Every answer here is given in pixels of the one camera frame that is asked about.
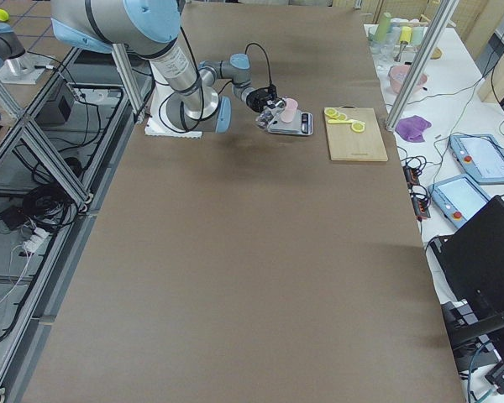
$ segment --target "black monitor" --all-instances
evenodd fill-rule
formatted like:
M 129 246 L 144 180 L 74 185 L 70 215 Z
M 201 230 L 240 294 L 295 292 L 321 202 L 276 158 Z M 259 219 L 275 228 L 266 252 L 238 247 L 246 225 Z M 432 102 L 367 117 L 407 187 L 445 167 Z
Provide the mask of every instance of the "black monitor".
M 458 300 L 482 320 L 504 311 L 504 201 L 493 197 L 448 242 L 440 263 Z M 504 362 L 504 328 L 490 335 Z

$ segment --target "pink container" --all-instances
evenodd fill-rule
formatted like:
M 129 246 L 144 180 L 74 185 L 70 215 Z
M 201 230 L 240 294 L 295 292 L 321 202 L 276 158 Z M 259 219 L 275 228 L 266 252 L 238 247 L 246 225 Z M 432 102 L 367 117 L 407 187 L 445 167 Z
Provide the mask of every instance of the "pink container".
M 397 94 L 402 89 L 402 84 L 405 81 L 405 77 L 407 77 L 407 73 L 411 66 L 409 65 L 393 65 L 388 72 L 388 78 L 390 79 L 390 86 L 392 90 Z M 428 76 L 422 74 L 420 76 L 420 80 L 418 80 L 417 85 L 414 87 L 412 92 L 416 92 L 421 90 L 422 87 L 428 82 Z

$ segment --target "yellow ball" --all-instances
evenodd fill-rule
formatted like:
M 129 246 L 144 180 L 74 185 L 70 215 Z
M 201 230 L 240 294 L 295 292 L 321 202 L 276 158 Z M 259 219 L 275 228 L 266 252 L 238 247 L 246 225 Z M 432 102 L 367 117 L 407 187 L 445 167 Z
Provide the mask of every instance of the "yellow ball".
M 9 14 L 3 8 L 0 8 L 0 21 L 6 22 L 9 20 Z

